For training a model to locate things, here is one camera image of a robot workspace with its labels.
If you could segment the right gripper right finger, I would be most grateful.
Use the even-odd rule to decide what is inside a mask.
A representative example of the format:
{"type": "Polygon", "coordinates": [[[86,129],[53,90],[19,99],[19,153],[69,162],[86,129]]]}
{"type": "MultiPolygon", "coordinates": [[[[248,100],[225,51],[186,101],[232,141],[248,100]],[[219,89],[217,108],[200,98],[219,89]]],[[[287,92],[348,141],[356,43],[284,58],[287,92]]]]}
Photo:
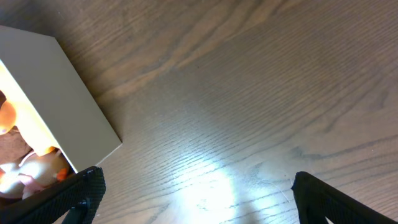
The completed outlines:
{"type": "Polygon", "coordinates": [[[296,173],[292,186],[301,224],[396,224],[308,172],[296,173]]]}

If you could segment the white cardboard box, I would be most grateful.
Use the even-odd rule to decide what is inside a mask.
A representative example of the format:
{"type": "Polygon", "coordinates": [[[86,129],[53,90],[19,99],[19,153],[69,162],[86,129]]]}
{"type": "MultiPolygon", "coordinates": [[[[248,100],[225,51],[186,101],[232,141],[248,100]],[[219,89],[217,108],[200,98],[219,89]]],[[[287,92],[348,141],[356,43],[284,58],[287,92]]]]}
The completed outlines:
{"type": "Polygon", "coordinates": [[[122,144],[55,38],[1,27],[1,91],[16,126],[43,156],[62,151],[75,172],[97,166],[122,144]]]}

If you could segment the brown plush toy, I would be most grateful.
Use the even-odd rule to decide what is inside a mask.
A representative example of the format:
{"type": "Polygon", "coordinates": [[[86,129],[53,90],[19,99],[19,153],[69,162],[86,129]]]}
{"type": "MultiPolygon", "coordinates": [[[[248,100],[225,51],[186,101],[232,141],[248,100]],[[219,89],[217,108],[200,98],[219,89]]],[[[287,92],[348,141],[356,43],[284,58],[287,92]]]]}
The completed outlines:
{"type": "Polygon", "coordinates": [[[1,164],[13,162],[31,151],[16,127],[15,107],[1,92],[1,164]]]}

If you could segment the white pink duck toy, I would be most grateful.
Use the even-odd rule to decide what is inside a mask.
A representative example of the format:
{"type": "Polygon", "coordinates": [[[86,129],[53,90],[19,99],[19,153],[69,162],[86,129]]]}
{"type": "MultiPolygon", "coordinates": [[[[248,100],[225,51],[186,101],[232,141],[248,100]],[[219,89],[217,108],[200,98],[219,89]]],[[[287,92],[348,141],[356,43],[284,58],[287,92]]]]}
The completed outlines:
{"type": "Polygon", "coordinates": [[[67,178],[68,161],[61,151],[44,156],[35,152],[1,165],[1,197],[25,199],[67,178]]]}

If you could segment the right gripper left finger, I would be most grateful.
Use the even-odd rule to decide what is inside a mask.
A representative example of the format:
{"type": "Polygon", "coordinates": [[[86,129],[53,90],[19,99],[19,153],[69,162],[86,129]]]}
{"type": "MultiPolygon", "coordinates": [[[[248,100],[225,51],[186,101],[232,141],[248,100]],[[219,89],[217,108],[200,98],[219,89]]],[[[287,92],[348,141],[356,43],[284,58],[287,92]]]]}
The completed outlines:
{"type": "Polygon", "coordinates": [[[91,223],[106,191],[103,170],[89,167],[63,182],[1,208],[2,224],[91,223]]]}

